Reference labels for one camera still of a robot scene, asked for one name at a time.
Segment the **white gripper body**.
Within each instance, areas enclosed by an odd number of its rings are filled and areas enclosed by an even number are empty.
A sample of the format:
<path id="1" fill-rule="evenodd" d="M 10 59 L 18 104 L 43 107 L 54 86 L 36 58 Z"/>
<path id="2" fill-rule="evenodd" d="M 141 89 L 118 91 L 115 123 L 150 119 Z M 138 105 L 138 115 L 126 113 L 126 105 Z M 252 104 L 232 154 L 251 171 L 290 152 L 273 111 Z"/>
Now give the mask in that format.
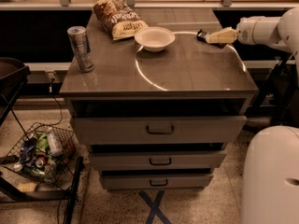
<path id="1" fill-rule="evenodd" d="M 255 45 L 254 41 L 254 29 L 256 26 L 258 17 L 241 18 L 239 24 L 236 26 L 238 33 L 238 41 L 246 45 Z"/>

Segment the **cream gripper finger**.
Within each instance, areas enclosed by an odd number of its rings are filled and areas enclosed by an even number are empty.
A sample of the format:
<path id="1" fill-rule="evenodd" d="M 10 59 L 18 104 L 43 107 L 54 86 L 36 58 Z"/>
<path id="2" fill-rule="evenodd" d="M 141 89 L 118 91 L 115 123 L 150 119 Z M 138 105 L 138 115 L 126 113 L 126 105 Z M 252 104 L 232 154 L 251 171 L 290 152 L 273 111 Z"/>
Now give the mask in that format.
<path id="1" fill-rule="evenodd" d="M 221 29 L 217 32 L 213 32 L 208 34 L 206 40 L 208 44 L 212 43 L 233 43 L 237 40 L 238 32 L 237 30 L 233 29 L 232 27 L 227 27 Z"/>

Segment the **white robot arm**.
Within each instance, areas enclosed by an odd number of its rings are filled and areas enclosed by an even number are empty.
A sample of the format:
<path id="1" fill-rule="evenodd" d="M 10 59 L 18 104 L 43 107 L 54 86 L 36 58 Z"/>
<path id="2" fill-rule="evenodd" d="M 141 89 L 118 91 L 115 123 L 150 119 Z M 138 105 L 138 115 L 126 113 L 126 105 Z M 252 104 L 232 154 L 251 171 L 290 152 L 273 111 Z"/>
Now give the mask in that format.
<path id="1" fill-rule="evenodd" d="M 243 18 L 233 29 L 205 36 L 208 44 L 239 41 L 289 52 L 299 73 L 299 7 L 280 17 Z M 299 224 L 299 129 L 272 126 L 249 143 L 244 171 L 241 224 Z"/>

